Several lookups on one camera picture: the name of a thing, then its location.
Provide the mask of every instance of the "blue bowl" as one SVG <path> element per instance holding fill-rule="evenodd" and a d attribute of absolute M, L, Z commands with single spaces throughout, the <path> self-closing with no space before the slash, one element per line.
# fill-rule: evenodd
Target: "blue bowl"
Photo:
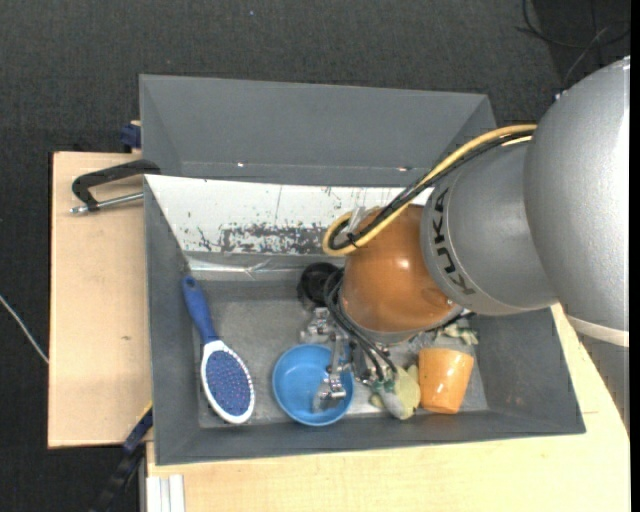
<path fill-rule="evenodd" d="M 313 397 L 326 379 L 331 350 L 322 345 L 296 345 L 280 356 L 273 369 L 273 391 L 287 415 L 303 425 L 322 427 L 342 418 L 353 401 L 353 373 L 343 372 L 342 385 L 347 396 L 336 407 L 313 411 Z"/>

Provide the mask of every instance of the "blue brush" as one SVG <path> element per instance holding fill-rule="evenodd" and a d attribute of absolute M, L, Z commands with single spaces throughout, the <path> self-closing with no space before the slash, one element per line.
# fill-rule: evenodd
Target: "blue brush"
<path fill-rule="evenodd" d="M 209 403 L 223 420 L 244 423 L 256 399 L 249 370 L 216 334 L 207 299 L 193 277 L 182 280 L 182 293 L 204 343 L 200 376 Z"/>

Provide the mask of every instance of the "yellow cable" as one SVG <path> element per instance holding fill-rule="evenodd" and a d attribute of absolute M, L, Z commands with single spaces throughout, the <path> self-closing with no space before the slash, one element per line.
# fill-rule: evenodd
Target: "yellow cable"
<path fill-rule="evenodd" d="M 478 146 L 481 146 L 482 144 L 486 144 L 496 139 L 500 139 L 500 138 L 507 137 L 509 135 L 514 135 L 517 133 L 532 132 L 535 129 L 536 129 L 535 124 L 521 124 L 521 125 L 506 126 L 504 128 L 498 128 L 496 130 L 492 130 L 490 132 L 484 133 L 479 137 L 476 137 L 475 139 L 467 142 L 466 144 L 463 144 L 458 149 L 456 149 L 453 153 L 447 156 L 438 165 L 436 165 L 436 167 L 434 167 L 429 174 L 427 174 L 423 179 L 421 179 L 416 186 L 420 186 L 426 181 L 433 179 L 438 174 L 440 174 L 441 172 L 451 167 L 464 155 L 466 155 L 470 151 L 473 151 L 474 149 L 476 149 Z M 360 238 L 357 241 L 357 244 L 358 244 L 357 247 L 354 245 L 347 245 L 346 247 L 343 247 L 341 249 L 332 249 L 329 246 L 329 241 L 333 237 L 333 233 L 338 229 L 338 227 L 341 224 L 346 222 L 351 217 L 351 212 L 345 213 L 344 215 L 340 216 L 337 220 L 335 220 L 333 224 L 329 226 L 329 229 L 327 229 L 327 232 L 325 233 L 324 238 L 322 240 L 322 249 L 324 250 L 325 254 L 329 256 L 346 256 L 347 254 L 352 253 L 356 249 L 359 249 L 364 245 L 366 245 L 367 243 L 369 243 L 378 233 L 380 233 L 389 224 L 391 224 L 398 217 L 398 215 L 400 215 L 405 210 L 405 208 L 409 206 L 409 204 L 410 203 L 406 203 L 402 205 L 400 208 L 394 211 L 391 215 L 389 215 L 389 217 L 381 221 L 380 224 L 378 224 L 369 233 L 367 233 L 362 238 Z"/>

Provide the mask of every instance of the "wire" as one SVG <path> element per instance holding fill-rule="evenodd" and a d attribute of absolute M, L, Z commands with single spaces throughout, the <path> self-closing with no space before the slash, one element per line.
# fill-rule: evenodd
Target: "wire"
<path fill-rule="evenodd" d="M 543 41 L 546 41 L 547 43 L 555 44 L 558 46 L 564 46 L 566 48 L 579 48 L 579 49 L 584 48 L 583 44 L 567 43 L 565 41 L 558 41 L 556 39 L 552 39 L 548 35 L 538 30 L 536 27 L 534 27 L 533 23 L 531 23 L 531 19 L 529 18 L 529 9 L 527 9 L 528 3 L 529 3 L 528 0 L 522 0 L 522 17 L 524 18 L 524 22 L 527 24 L 528 30 L 525 30 L 525 29 L 518 29 L 518 30 L 521 30 L 523 32 L 530 32 L 534 36 L 539 37 L 540 39 L 542 39 Z"/>
<path fill-rule="evenodd" d="M 584 51 L 580 54 L 580 56 L 576 59 L 576 61 L 573 63 L 573 65 L 569 68 L 569 71 L 567 71 L 567 74 L 564 76 L 564 80 L 562 81 L 562 85 L 564 88 L 567 87 L 567 84 L 569 83 L 569 78 L 571 77 L 571 74 L 575 71 L 576 67 L 578 67 L 578 64 L 580 64 L 580 62 L 582 62 L 582 59 L 584 59 L 587 54 L 589 53 L 589 51 L 593 48 L 593 46 L 598 42 L 598 40 L 606 33 L 609 31 L 609 29 L 611 28 L 611 25 L 604 27 L 600 32 L 598 32 L 595 37 L 591 40 L 591 42 L 585 47 Z"/>
<path fill-rule="evenodd" d="M 505 138 L 511 139 L 516 135 L 521 136 L 523 133 L 531 134 L 535 128 L 535 124 L 507 126 L 484 133 L 466 144 L 463 144 L 453 153 L 440 161 L 440 163 L 438 163 L 429 173 L 410 185 L 409 190 L 403 190 L 393 199 L 393 201 L 391 201 L 391 203 L 382 208 L 371 224 L 366 226 L 358 234 L 348 235 L 348 241 L 336 247 L 334 244 L 335 237 L 342 229 L 344 229 L 352 215 L 351 212 L 345 213 L 334 221 L 325 233 L 322 241 L 322 248 L 324 252 L 329 256 L 345 256 L 356 249 L 361 248 L 391 224 L 409 206 L 411 200 L 432 185 L 437 177 L 441 177 L 443 173 L 451 170 L 451 168 L 453 168 L 454 165 L 459 164 L 464 157 L 468 157 L 470 154 L 486 144 L 494 145 L 497 142 L 504 142 Z"/>
<path fill-rule="evenodd" d="M 358 328 L 347 318 L 346 315 L 342 313 L 340 308 L 337 305 L 337 296 L 338 291 L 340 290 L 340 286 L 342 285 L 342 276 L 344 274 L 344 270 L 340 269 L 331 274 L 327 281 L 325 282 L 325 304 L 327 308 L 329 308 L 329 312 L 333 315 L 336 323 L 340 325 L 358 344 L 358 346 L 362 349 L 362 351 L 367 355 L 367 357 L 372 361 L 376 368 L 376 374 L 380 378 L 380 380 L 385 379 L 384 371 L 380 366 L 377 358 L 374 355 L 374 352 L 391 368 L 393 373 L 398 373 L 396 365 L 393 363 L 389 355 L 384 352 L 378 345 L 373 343 L 371 340 L 368 340 L 364 337 Z M 336 281 L 335 284 L 330 286 L 332 281 Z"/>
<path fill-rule="evenodd" d="M 584 44 L 577 44 L 577 43 L 567 42 L 567 41 L 559 41 L 557 39 L 553 39 L 552 37 L 549 37 L 544 32 L 538 30 L 536 27 L 533 26 L 533 23 L 531 22 L 531 18 L 529 17 L 529 9 L 527 8 L 527 5 L 528 5 L 528 0 L 522 0 L 522 17 L 524 18 L 524 21 L 527 24 L 527 28 L 526 29 L 518 28 L 518 30 L 520 30 L 522 32 L 528 32 L 530 34 L 533 34 L 534 36 L 542 39 L 543 41 L 545 41 L 547 43 L 555 44 L 557 46 L 564 46 L 565 48 L 575 48 L 575 49 L 578 49 L 578 50 L 584 50 L 588 46 L 591 46 L 591 43 L 589 43 L 589 45 L 585 46 Z M 597 33 L 598 23 L 597 23 L 597 20 L 596 20 L 595 5 L 594 5 L 593 1 L 590 2 L 590 11 L 591 11 L 591 25 L 592 25 L 592 27 L 594 29 L 594 34 L 596 34 Z M 613 25 L 618 24 L 618 23 L 626 23 L 628 25 L 631 25 L 631 22 L 629 20 L 618 20 L 618 21 L 614 21 L 613 23 L 611 23 L 611 25 L 608 25 L 605 28 L 607 28 L 607 29 L 611 28 Z M 630 32 L 631 32 L 631 28 L 625 30 L 622 34 L 620 34 L 619 36 L 614 37 L 613 39 L 609 39 L 608 41 L 604 41 L 603 43 L 600 43 L 598 45 L 598 49 L 602 49 L 604 46 L 608 46 L 610 44 L 617 43 L 621 39 L 624 39 Z"/>
<path fill-rule="evenodd" d="M 9 303 L 4 299 L 4 297 L 1 294 L 0 294 L 0 302 L 7 309 L 7 311 L 11 314 L 11 316 L 16 320 L 16 322 L 18 322 L 18 325 L 20 326 L 22 331 L 27 336 L 27 339 L 33 345 L 33 348 L 36 349 L 36 351 L 38 352 L 38 354 L 40 355 L 42 360 L 45 363 L 49 364 L 49 358 L 46 356 L 44 351 L 40 348 L 40 345 L 38 345 L 38 342 L 35 340 L 35 338 L 31 335 L 31 333 L 29 332 L 29 329 L 27 329 L 27 326 L 22 321 L 22 318 L 20 318 L 20 315 L 18 315 L 18 313 L 16 313 L 16 311 L 9 305 Z"/>

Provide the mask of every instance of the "wooden board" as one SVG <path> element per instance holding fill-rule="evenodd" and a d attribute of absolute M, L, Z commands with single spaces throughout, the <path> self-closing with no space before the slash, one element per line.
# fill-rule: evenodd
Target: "wooden board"
<path fill-rule="evenodd" d="M 50 447 L 121 443 L 151 399 L 142 202 L 87 215 L 82 174 L 137 155 L 56 153 L 51 212 Z M 95 188 L 107 199 L 141 178 Z"/>

